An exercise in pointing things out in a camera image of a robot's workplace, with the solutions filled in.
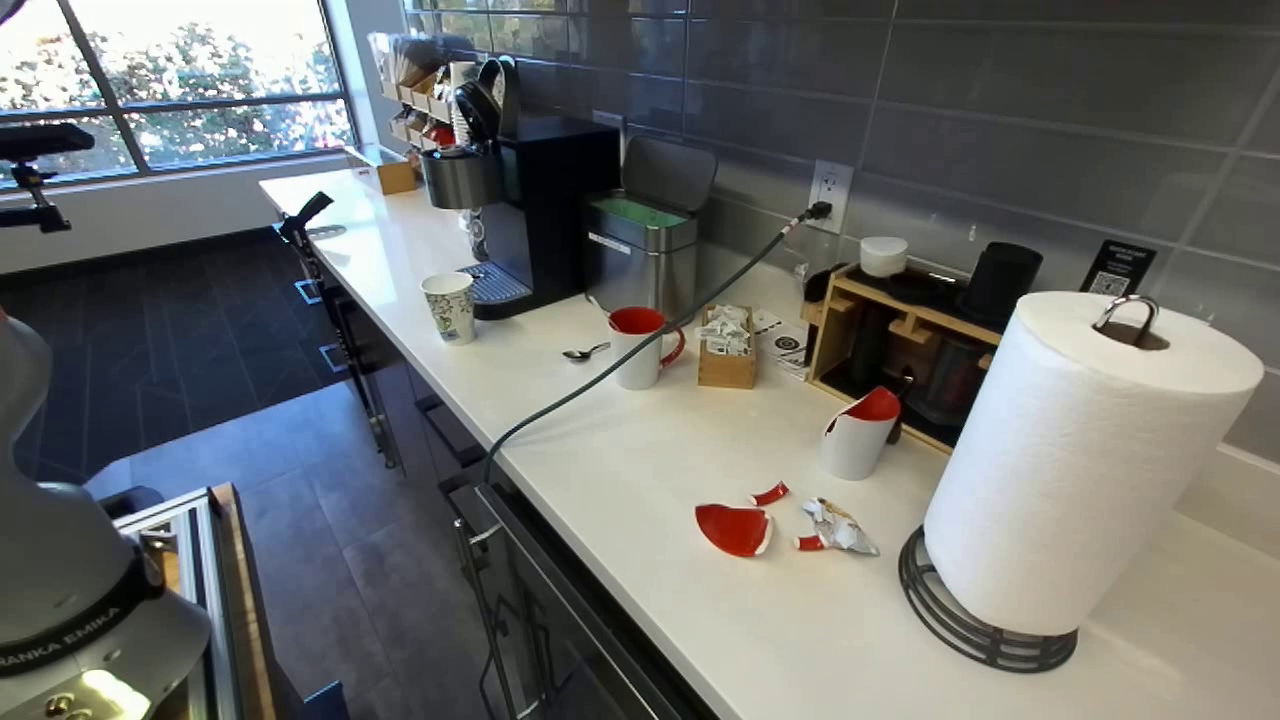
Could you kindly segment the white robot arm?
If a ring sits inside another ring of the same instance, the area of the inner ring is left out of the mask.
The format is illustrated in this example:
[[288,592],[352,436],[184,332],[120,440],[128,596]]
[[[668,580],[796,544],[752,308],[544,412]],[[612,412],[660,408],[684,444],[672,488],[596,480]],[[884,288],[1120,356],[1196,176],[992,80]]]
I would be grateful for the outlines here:
[[152,720],[208,620],[88,492],[16,464],[48,384],[48,344],[0,316],[0,720]]

